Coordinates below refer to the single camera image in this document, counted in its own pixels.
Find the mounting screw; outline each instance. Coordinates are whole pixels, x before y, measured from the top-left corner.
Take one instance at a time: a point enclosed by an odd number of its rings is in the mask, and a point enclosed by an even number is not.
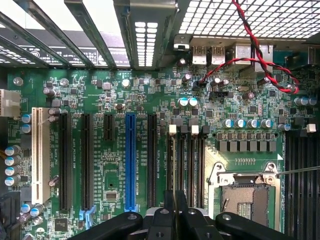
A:
[[[131,214],[130,216],[128,216],[129,220],[135,220],[137,218],[136,215]]]
[[[231,216],[228,215],[228,214],[223,214],[223,215],[222,215],[222,218],[223,218],[224,220],[227,220],[227,221],[231,220]]]
[[[169,213],[169,211],[168,211],[167,209],[165,209],[165,208],[164,208],[164,209],[162,209],[162,210],[160,211],[160,213],[161,213],[161,214],[168,214],[168,213]]]
[[[189,209],[188,213],[191,214],[191,215],[194,215],[194,214],[197,213],[197,211],[194,210],[194,209]]]

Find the green circuit board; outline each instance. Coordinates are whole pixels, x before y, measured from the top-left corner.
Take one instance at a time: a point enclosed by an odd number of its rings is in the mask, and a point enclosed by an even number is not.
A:
[[[104,222],[120,213],[125,208],[125,114],[136,113],[136,204],[138,212],[144,216],[147,207],[147,114],[157,115],[157,172],[156,172],[156,207],[163,206],[163,191],[167,186],[167,132],[174,119],[182,119],[183,125],[188,125],[189,119],[196,119],[199,129],[202,126],[210,126],[210,134],[205,146],[205,179],[210,178],[213,166],[217,162],[224,164],[230,172],[261,172],[268,162],[273,162],[279,172],[285,167],[285,137],[278,130],[279,118],[283,118],[290,124],[292,118],[302,116],[312,118],[317,108],[296,107],[294,99],[297,95],[285,94],[278,91],[272,85],[257,86],[257,81],[252,79],[239,79],[234,73],[219,73],[214,77],[230,80],[230,84],[223,88],[224,91],[233,93],[232,97],[209,99],[209,92],[213,89],[206,87],[201,90],[193,90],[187,84],[183,85],[181,78],[186,69],[169,68],[159,72],[135,72],[135,71],[86,71],[86,70],[47,70],[47,69],[12,69],[8,74],[8,89],[21,92],[21,113],[30,114],[32,107],[49,108],[48,99],[43,94],[47,83],[52,83],[52,89],[56,91],[55,99],[62,101],[62,111],[72,115],[72,208],[68,212],[59,210],[59,189],[51,188],[51,198],[45,205],[42,214],[44,219],[40,225],[35,225],[32,220],[22,225],[24,234],[31,233],[35,239],[62,240],[84,231],[85,223],[79,220],[81,210],[81,114],[93,116],[93,201],[96,212],[93,216],[94,224]],[[200,79],[205,69],[196,71],[193,81]],[[318,84],[319,78],[309,76],[308,72],[299,72],[299,76],[305,78],[300,86],[301,97],[314,97],[309,91],[309,81]],[[15,77],[23,79],[23,86],[13,83]],[[67,87],[60,86],[60,80],[69,80]],[[281,75],[282,84],[288,84],[289,80]],[[103,90],[97,87],[97,81],[110,83],[111,89]],[[123,87],[123,80],[129,80],[130,86]],[[256,93],[252,100],[243,100],[241,87],[249,87]],[[180,98],[196,98],[197,105],[191,107],[179,107]],[[124,108],[117,110],[116,105],[122,104]],[[115,116],[115,141],[104,140],[104,114]],[[222,125],[224,119],[257,119],[259,121],[270,119],[273,126],[270,129],[248,127],[226,129]],[[8,122],[9,144],[21,144],[20,132],[22,123],[19,120]],[[53,178],[58,174],[59,167],[59,137],[58,125],[53,122],[50,126],[50,172]],[[275,142],[273,151],[236,150],[235,152],[219,151],[219,142]],[[26,182],[20,182],[12,191],[19,191],[23,186],[31,182],[30,157],[21,156],[21,175],[27,177]],[[188,174],[188,159],[185,160],[185,176]],[[276,189],[270,187],[267,197],[267,221],[268,226],[283,232],[284,230],[284,178],[280,179],[280,199],[276,201]],[[221,212],[222,190],[214,190],[214,206],[209,206],[208,183],[205,183],[204,206],[206,210],[213,209],[213,216]],[[116,193],[115,199],[109,199],[108,194]],[[275,222],[275,208],[279,208],[278,222]],[[67,219],[66,225],[61,228],[61,219]]]

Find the blue pcie slot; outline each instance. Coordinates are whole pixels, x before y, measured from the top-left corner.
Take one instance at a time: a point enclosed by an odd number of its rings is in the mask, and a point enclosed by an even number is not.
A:
[[[137,212],[136,205],[136,114],[125,115],[125,212]]]

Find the red and black wire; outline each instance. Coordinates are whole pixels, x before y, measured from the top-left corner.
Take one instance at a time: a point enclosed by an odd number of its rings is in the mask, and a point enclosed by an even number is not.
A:
[[[268,78],[270,80],[270,82],[276,87],[278,88],[281,92],[284,93],[293,93],[296,94],[298,93],[299,89],[297,86],[295,86],[295,91],[293,92],[291,89],[288,89],[286,87],[280,86],[277,82],[276,79],[274,79],[272,77],[272,72],[270,72],[268,70],[268,66],[272,66],[275,67],[278,70],[283,71],[284,73],[286,73],[287,75],[290,76],[290,78],[294,81],[294,83],[296,85],[299,84],[298,79],[291,73],[291,71],[285,67],[282,67],[280,65],[277,65],[273,62],[267,62],[264,60],[263,58],[263,53],[260,50],[260,43],[259,40],[254,36],[254,34],[252,33],[251,27],[248,23],[248,21],[246,20],[246,16],[245,16],[245,12],[242,10],[238,0],[232,0],[233,4],[236,6],[237,12],[239,17],[241,18],[241,20],[243,21],[243,25],[244,25],[244,29],[245,31],[249,34],[250,36],[250,41],[251,41],[251,45],[253,46],[254,50],[255,50],[255,55],[258,59],[255,58],[234,58],[226,63],[221,64],[220,66],[218,66],[217,68],[215,68],[214,70],[209,71],[205,77],[200,81],[200,83],[205,83],[206,79],[213,74],[214,72],[217,72],[218,70],[220,70],[223,67],[226,67],[227,65],[237,62],[237,61],[250,61],[250,62],[255,62],[255,63],[259,63],[264,71],[265,77]]]

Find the motherboard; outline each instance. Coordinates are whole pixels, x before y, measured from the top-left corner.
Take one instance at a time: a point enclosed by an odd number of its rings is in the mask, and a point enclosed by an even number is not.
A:
[[[21,191],[22,235],[62,240],[124,211],[144,216],[164,190],[211,218],[233,212],[284,232],[285,178],[274,174],[285,132],[317,114],[319,72],[298,71],[295,95],[237,72],[194,87],[206,72],[9,69],[22,117],[8,121],[6,184]]]

